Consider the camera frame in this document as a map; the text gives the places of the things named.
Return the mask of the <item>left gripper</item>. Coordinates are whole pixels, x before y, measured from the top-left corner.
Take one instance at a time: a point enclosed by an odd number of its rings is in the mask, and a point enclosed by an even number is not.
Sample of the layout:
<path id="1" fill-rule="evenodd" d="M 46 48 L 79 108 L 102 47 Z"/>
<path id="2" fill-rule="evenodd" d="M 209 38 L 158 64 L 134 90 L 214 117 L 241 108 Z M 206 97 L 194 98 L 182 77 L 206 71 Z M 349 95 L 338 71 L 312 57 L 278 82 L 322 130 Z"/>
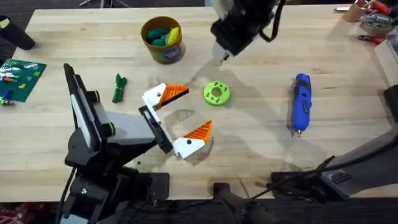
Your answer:
<path id="1" fill-rule="evenodd" d="M 143 94 L 146 105 L 139 108 L 138 114 L 106 111 L 97 91 L 88 91 L 86 99 L 93 107 L 89 115 L 99 122 L 99 129 L 109 143 L 126 147 L 154 143 L 165 153 L 173 149 L 177 156 L 186 159 L 205 146 L 210 138 L 212 120 L 171 141 L 161 122 L 155 119 L 153 109 L 159 110 L 187 93 L 189 87 L 185 85 L 161 83 Z"/>

